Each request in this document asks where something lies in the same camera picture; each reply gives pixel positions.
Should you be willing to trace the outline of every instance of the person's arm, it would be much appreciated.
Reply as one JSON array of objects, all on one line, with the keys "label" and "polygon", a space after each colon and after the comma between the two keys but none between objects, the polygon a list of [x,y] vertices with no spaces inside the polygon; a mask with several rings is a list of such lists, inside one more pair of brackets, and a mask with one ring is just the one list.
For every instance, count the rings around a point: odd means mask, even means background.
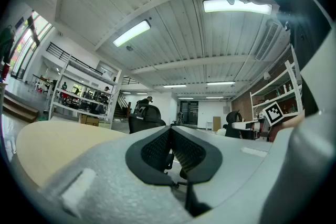
[{"label": "person's arm", "polygon": [[305,119],[304,117],[304,110],[297,115],[295,118],[287,120],[282,123],[282,128],[290,128],[290,127],[296,127],[298,126],[303,120]]}]

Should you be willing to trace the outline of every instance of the fluorescent light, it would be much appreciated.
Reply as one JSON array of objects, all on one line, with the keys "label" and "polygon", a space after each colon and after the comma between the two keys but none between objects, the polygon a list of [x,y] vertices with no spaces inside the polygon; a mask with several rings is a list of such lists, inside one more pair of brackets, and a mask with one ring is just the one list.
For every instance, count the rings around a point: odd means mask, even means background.
[{"label": "fluorescent light", "polygon": [[113,44],[115,44],[117,47],[124,44],[128,40],[130,40],[133,37],[136,37],[137,35],[151,29],[151,25],[147,22],[147,20],[143,20],[141,23],[137,24],[136,26],[132,27],[128,31],[126,31],[124,34],[122,34],[120,37],[118,37]]},{"label": "fluorescent light", "polygon": [[235,84],[234,81],[222,81],[222,82],[208,82],[208,85],[231,85]]},{"label": "fluorescent light", "polygon": [[244,3],[235,0],[235,4],[230,5],[227,0],[205,0],[203,1],[204,11],[209,12],[257,12],[270,15],[272,7],[269,5],[257,5],[252,2]]},{"label": "fluorescent light", "polygon": [[179,87],[187,87],[186,84],[182,84],[182,85],[165,85],[165,88],[179,88]]}]

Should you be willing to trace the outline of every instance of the white shelving unit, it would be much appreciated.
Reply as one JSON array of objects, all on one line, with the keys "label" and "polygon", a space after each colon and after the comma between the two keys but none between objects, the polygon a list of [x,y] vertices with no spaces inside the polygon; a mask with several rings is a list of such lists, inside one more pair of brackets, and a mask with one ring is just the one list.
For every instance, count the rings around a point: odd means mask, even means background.
[{"label": "white shelving unit", "polygon": [[[250,92],[251,104],[252,104],[252,117],[253,117],[254,120],[257,119],[256,110],[261,111],[263,109],[263,107],[266,107],[266,106],[274,103],[275,101],[281,102],[281,101],[284,101],[284,100],[292,98],[292,97],[295,97],[298,111],[285,114],[285,117],[296,116],[296,115],[300,114],[300,112],[303,110],[301,95],[300,95],[301,85],[297,84],[296,76],[295,76],[296,72],[299,72],[299,70],[296,70],[295,69],[295,64],[294,63],[290,64],[289,61],[285,62],[285,66],[286,66],[285,71],[282,72],[278,77],[273,79],[266,86],[262,87],[260,90],[254,92],[254,93]],[[280,96],[277,96],[277,97],[275,97],[273,99],[270,99],[270,100],[266,100],[263,103],[253,105],[253,97],[262,96],[262,98],[265,99],[265,95],[271,93],[272,91],[276,91],[277,89],[282,88],[282,86],[284,84],[287,84],[288,82],[290,82],[293,86],[293,89],[291,89],[290,91],[288,91],[288,89],[287,89],[287,92],[281,94]]]},{"label": "white shelving unit", "polygon": [[104,83],[106,83],[106,84],[113,85],[113,86],[117,85],[114,81],[109,80],[109,79],[107,79],[107,78],[104,78],[103,76],[101,76],[101,75],[95,73],[94,71],[92,71],[92,70],[90,70],[90,69],[88,69],[88,68],[85,68],[85,67],[83,67],[81,64],[79,64],[79,63],[73,61],[73,60],[71,59],[71,55],[70,55],[69,58],[68,58],[68,60],[67,60],[67,62],[66,62],[66,64],[64,65],[64,67],[63,67],[63,69],[62,69],[62,71],[61,71],[59,77],[58,77],[58,80],[57,80],[57,87],[55,88],[54,93],[53,93],[53,95],[52,95],[52,100],[51,100],[50,109],[49,109],[49,120],[50,120],[51,117],[52,117],[52,112],[53,112],[53,108],[54,108],[54,106],[58,106],[58,107],[61,107],[61,108],[63,108],[63,109],[70,110],[70,111],[74,111],[74,112],[77,112],[77,113],[80,113],[80,114],[89,115],[89,116],[94,116],[94,117],[101,118],[101,119],[106,119],[106,120],[110,121],[110,125],[111,125],[113,115],[111,116],[111,115],[105,115],[105,114],[104,114],[104,115],[102,115],[102,114],[92,114],[92,113],[89,113],[89,112],[84,111],[84,110],[79,110],[79,109],[70,108],[70,107],[68,107],[68,106],[62,105],[62,104],[60,104],[60,103],[58,103],[58,102],[55,101],[55,97],[57,96],[57,92],[62,92],[62,93],[68,94],[68,95],[70,95],[70,96],[73,96],[73,97],[75,97],[75,98],[77,98],[77,99],[81,99],[81,100],[84,100],[84,101],[87,101],[87,102],[91,102],[91,103],[95,103],[95,104],[101,104],[101,105],[103,105],[103,103],[100,103],[100,102],[98,102],[98,101],[90,100],[90,99],[87,99],[87,98],[78,96],[78,95],[76,95],[76,94],[74,94],[74,93],[72,93],[72,92],[68,92],[68,91],[65,91],[65,90],[61,89],[61,88],[60,88],[60,87],[61,87],[60,84],[61,84],[61,81],[62,81],[62,77],[67,77],[68,79],[70,79],[70,80],[76,82],[77,84],[79,84],[79,85],[81,85],[81,86],[84,86],[84,87],[87,87],[87,88],[90,88],[90,89],[93,89],[93,90],[96,90],[96,91],[100,91],[100,92],[104,93],[105,95],[109,95],[109,96],[110,96],[110,99],[109,99],[109,103],[108,103],[108,105],[110,105],[110,103],[111,103],[111,101],[112,101],[112,98],[113,98],[113,94],[112,94],[112,93],[110,93],[110,92],[105,92],[105,91],[102,90],[102,89],[99,89],[99,88],[97,88],[97,87],[95,87],[95,86],[92,86],[92,85],[90,85],[90,84],[88,84],[88,83],[85,83],[85,82],[81,81],[81,80],[78,79],[78,78],[73,77],[72,75],[67,74],[66,71],[68,71],[68,67],[69,67],[69,66],[71,66],[71,67],[73,67],[73,68],[76,68],[76,69],[78,69],[79,71],[81,71],[81,72],[83,72],[83,73],[85,73],[85,74],[87,74],[87,75],[89,75],[89,76],[91,76],[91,77],[93,77],[93,78],[95,78],[95,79],[97,79],[97,80],[100,80],[100,81],[102,81],[102,82],[104,82]]}]

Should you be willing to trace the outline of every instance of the air vent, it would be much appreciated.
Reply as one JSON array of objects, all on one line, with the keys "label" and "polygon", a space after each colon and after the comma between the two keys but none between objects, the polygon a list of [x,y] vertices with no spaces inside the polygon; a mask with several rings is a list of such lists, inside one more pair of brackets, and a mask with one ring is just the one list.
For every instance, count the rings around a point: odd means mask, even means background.
[{"label": "air vent", "polygon": [[259,45],[258,53],[256,55],[256,60],[261,61],[266,54],[268,53],[271,45],[274,44],[273,40],[275,39],[276,32],[279,28],[279,25],[275,22],[272,22],[270,26],[265,31],[265,35],[262,39],[262,42]]}]

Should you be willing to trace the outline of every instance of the round table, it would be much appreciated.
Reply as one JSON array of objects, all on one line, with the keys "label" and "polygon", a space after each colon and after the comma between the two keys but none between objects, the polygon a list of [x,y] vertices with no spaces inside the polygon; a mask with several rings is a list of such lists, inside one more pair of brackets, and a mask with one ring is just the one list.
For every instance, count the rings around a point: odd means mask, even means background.
[{"label": "round table", "polygon": [[18,134],[16,152],[27,175],[41,187],[58,169],[89,148],[128,134],[65,121],[40,121]]}]

